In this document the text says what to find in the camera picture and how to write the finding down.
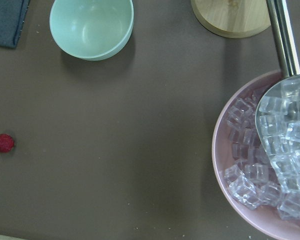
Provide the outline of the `red strawberry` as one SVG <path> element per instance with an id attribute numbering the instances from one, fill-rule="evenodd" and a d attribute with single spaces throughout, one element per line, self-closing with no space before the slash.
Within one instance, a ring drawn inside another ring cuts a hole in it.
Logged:
<path id="1" fill-rule="evenodd" d="M 14 147 L 15 141 L 9 134 L 0 134 L 0 153 L 8 153 Z"/>

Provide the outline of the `green bowl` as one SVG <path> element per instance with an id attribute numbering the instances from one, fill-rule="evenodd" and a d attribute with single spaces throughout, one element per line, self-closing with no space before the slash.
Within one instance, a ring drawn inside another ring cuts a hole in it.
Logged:
<path id="1" fill-rule="evenodd" d="M 65 53 L 87 61 L 108 59 L 129 41 L 134 26 L 131 0 L 56 0 L 49 27 Z"/>

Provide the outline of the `wooden cup stand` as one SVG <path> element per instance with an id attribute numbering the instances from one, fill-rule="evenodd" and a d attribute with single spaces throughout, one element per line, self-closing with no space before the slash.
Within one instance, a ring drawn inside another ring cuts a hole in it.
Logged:
<path id="1" fill-rule="evenodd" d="M 265 0 L 192 0 L 191 6 L 197 20 L 221 37 L 248 38 L 271 26 Z"/>

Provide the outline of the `steel ice scoop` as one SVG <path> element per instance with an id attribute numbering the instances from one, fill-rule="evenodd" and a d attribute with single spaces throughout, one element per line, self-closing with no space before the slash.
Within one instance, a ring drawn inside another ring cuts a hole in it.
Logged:
<path id="1" fill-rule="evenodd" d="M 281 79 L 261 97 L 255 126 L 278 178 L 300 177 L 300 65 L 287 3 L 266 2 Z"/>

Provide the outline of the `grey folded cloth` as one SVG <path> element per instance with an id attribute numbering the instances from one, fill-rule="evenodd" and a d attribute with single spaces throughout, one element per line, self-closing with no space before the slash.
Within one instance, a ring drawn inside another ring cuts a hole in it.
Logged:
<path id="1" fill-rule="evenodd" d="M 0 0 L 0 47 L 17 47 L 29 3 L 28 0 Z"/>

